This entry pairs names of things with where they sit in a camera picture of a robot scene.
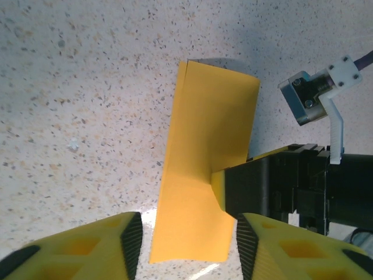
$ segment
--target cable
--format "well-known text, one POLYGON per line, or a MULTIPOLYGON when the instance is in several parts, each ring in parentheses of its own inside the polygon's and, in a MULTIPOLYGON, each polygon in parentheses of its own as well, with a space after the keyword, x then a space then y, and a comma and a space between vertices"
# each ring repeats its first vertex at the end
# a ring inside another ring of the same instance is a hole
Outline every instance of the cable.
POLYGON ((351 234, 351 237, 350 237, 350 244, 354 244, 353 243, 353 240, 354 240, 354 237, 357 236, 359 233, 369 233, 370 235, 373 235, 373 231, 372 230, 367 230, 367 229, 360 229, 360 228, 357 228, 355 229, 352 234, 351 234))
POLYGON ((371 65, 373 63, 373 51, 359 58, 358 60, 355 60, 354 63, 359 71, 371 65))

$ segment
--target yellow paper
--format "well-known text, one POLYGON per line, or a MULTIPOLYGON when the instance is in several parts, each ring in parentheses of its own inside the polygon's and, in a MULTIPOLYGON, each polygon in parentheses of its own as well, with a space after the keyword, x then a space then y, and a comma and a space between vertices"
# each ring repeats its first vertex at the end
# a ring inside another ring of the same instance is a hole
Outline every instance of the yellow paper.
POLYGON ((258 91, 254 77, 180 63, 150 263, 227 259, 234 219, 210 176, 246 161, 258 91))

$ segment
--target white plastic mount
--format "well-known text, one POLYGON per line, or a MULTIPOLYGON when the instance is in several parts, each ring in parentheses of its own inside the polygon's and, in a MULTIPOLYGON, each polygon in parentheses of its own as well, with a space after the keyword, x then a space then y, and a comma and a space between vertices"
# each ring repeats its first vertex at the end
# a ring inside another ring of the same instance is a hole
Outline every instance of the white plastic mount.
POLYGON ((362 81, 359 70, 349 55, 330 64, 325 69, 332 78, 333 89, 320 95, 319 100, 330 119, 330 163, 339 165, 343 149, 343 119, 332 98, 362 81))

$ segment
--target screw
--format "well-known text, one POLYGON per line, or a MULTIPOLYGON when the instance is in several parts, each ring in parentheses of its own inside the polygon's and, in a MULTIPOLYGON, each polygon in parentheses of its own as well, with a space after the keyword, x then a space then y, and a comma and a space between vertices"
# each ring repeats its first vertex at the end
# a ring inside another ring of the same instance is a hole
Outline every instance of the screw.
POLYGON ((307 99, 305 102, 304 102, 304 105, 307 107, 307 108, 311 108, 312 105, 314 105, 314 102, 310 99, 307 99))
POLYGON ((293 81, 293 85, 294 86, 299 86, 301 84, 301 80, 300 79, 295 79, 294 81, 293 81))

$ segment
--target orange paper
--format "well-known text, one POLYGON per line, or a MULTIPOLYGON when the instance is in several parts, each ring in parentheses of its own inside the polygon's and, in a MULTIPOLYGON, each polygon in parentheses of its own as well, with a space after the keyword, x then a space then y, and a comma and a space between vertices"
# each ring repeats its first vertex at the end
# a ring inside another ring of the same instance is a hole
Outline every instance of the orange paper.
POLYGON ((246 161, 258 91, 257 78, 180 63, 150 263, 227 259, 234 219, 210 176, 246 161))

